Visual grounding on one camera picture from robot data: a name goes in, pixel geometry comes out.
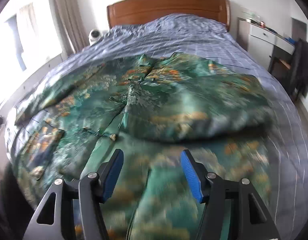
white cabinet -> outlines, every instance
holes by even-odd
[[[274,45],[261,40],[260,38],[250,36],[248,43],[248,52],[256,62],[268,69],[273,53]]]
[[[294,46],[281,36],[246,21],[239,21],[237,42],[265,69],[269,67],[274,46],[289,54],[294,52]]]

floor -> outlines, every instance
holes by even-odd
[[[300,120],[302,121],[303,128],[308,137],[308,113],[304,109],[304,106],[302,106],[302,103],[300,100],[295,103],[295,106],[298,111]]]

metal screw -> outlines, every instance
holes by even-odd
[[[54,184],[55,185],[60,185],[60,184],[62,184],[63,183],[63,180],[62,179],[56,179],[55,181],[54,181]]]
[[[213,172],[209,172],[209,173],[207,173],[207,177],[208,177],[209,179],[214,179],[214,178],[216,178],[216,174],[213,173]]]
[[[90,179],[93,179],[93,178],[96,178],[97,173],[96,173],[96,172],[90,172],[87,176],[88,176]]]
[[[242,182],[243,184],[245,184],[245,185],[248,185],[248,184],[250,183],[249,179],[247,179],[247,178],[241,179],[241,182]]]

door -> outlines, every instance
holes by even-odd
[[[274,45],[260,38],[249,36],[248,53],[266,70],[269,67]]]

white drawer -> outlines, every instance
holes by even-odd
[[[276,46],[288,52],[289,54],[293,54],[295,49],[293,45],[279,37],[277,37]]]
[[[263,41],[267,41],[271,44],[276,43],[276,35],[272,34],[269,31],[264,30],[263,28],[257,27],[255,25],[250,24],[249,25],[249,34],[257,37],[259,39],[262,39]]]
[[[271,61],[274,45],[254,36],[249,36],[248,53],[256,62],[266,70]]]

